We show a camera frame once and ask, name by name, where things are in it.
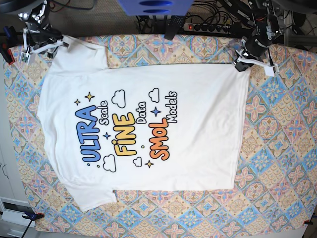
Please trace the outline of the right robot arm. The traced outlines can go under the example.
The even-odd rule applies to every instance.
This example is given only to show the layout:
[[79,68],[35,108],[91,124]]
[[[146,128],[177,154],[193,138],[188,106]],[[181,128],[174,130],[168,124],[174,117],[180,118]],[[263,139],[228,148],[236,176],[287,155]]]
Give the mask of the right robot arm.
[[20,61],[30,63],[36,54],[53,59],[59,47],[68,48],[69,44],[64,41],[62,33],[52,28],[49,12],[50,4],[45,0],[36,8],[19,13],[20,20],[26,24]]

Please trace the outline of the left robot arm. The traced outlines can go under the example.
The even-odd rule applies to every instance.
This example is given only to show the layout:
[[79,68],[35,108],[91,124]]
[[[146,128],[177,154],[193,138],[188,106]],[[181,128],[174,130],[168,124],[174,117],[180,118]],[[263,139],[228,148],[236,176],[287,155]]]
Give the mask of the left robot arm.
[[248,4],[238,1],[236,5],[238,10],[250,16],[255,28],[250,37],[242,39],[242,47],[236,51],[237,58],[233,62],[235,68],[243,72],[258,65],[264,68],[267,76],[276,76],[279,67],[273,62],[269,48],[287,27],[282,23],[282,18],[276,15],[273,1],[250,0]]

